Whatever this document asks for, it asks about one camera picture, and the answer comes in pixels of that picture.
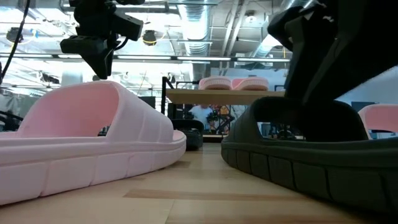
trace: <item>wooden shelf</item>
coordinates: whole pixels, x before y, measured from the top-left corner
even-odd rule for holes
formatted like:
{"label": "wooden shelf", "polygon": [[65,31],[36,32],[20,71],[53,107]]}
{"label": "wooden shelf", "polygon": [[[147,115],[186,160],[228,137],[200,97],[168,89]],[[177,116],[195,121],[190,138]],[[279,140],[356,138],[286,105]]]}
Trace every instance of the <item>wooden shelf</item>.
{"label": "wooden shelf", "polygon": [[284,91],[179,90],[167,89],[167,98],[175,104],[250,105],[264,96],[283,96]]}

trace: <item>wooden surface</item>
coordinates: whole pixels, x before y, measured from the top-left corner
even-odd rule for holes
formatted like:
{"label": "wooden surface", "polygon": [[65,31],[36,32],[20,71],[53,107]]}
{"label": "wooden surface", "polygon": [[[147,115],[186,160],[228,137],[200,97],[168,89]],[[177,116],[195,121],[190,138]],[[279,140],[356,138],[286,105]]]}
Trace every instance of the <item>wooden surface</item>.
{"label": "wooden surface", "polygon": [[383,223],[229,167],[220,144],[150,174],[0,207],[4,224]]}
{"label": "wooden surface", "polygon": [[166,90],[166,96],[175,104],[249,105],[264,96],[283,96],[284,94],[284,91]]}

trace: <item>slide sandal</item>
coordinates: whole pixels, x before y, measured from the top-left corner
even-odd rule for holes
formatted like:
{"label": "slide sandal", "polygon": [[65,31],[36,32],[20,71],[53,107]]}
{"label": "slide sandal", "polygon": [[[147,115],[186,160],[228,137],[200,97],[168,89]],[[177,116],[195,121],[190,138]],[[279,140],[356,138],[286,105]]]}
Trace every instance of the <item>slide sandal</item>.
{"label": "slide sandal", "polygon": [[161,169],[180,159],[185,141],[116,82],[58,88],[37,100],[18,131],[0,133],[0,205]]}
{"label": "slide sandal", "polygon": [[369,139],[371,139],[369,130],[398,133],[398,105],[374,104],[365,106],[358,113],[365,130],[368,130]]}
{"label": "slide sandal", "polygon": [[267,91],[268,86],[268,80],[261,77],[235,78],[232,80],[233,90]]}
{"label": "slide sandal", "polygon": [[[335,101],[329,108],[319,107],[304,108],[286,98],[255,101],[223,139],[222,158],[231,167],[292,190],[396,214],[398,138],[366,140],[361,118],[348,105]],[[295,126],[307,141],[264,139],[260,121]]]}
{"label": "slide sandal", "polygon": [[182,131],[187,136],[187,151],[195,151],[203,145],[203,123],[191,119],[173,119],[174,129]]}
{"label": "slide sandal", "polygon": [[202,78],[199,81],[200,90],[231,90],[232,83],[229,78],[222,76],[213,76]]}

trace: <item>dark green slide sandal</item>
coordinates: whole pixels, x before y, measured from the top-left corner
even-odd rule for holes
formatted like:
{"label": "dark green slide sandal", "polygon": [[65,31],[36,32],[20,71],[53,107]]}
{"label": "dark green slide sandal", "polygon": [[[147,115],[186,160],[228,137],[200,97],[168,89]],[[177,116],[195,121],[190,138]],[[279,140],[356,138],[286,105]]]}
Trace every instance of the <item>dark green slide sandal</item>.
{"label": "dark green slide sandal", "polygon": [[173,127],[187,136],[187,151],[195,151],[203,145],[203,123],[190,119],[173,119]]}
{"label": "dark green slide sandal", "polygon": [[[305,140],[265,139],[257,122],[295,126]],[[261,98],[237,119],[221,155],[231,167],[292,190],[398,213],[398,138],[368,140],[357,112],[341,102]]]}

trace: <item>pink slide sandal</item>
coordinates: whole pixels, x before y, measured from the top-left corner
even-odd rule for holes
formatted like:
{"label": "pink slide sandal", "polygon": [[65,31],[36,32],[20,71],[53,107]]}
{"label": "pink slide sandal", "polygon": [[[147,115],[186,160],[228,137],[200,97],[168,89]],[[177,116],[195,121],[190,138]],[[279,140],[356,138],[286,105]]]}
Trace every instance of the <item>pink slide sandal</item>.
{"label": "pink slide sandal", "polygon": [[362,108],[358,113],[366,130],[382,130],[398,133],[398,105],[369,105]]}
{"label": "pink slide sandal", "polygon": [[232,81],[233,90],[267,91],[268,80],[261,77],[235,78]]}
{"label": "pink slide sandal", "polygon": [[185,141],[166,116],[118,83],[53,90],[18,131],[0,134],[0,205],[169,166],[185,152]]}
{"label": "pink slide sandal", "polygon": [[213,76],[202,78],[199,81],[200,90],[231,90],[232,83],[229,78],[222,76]]}

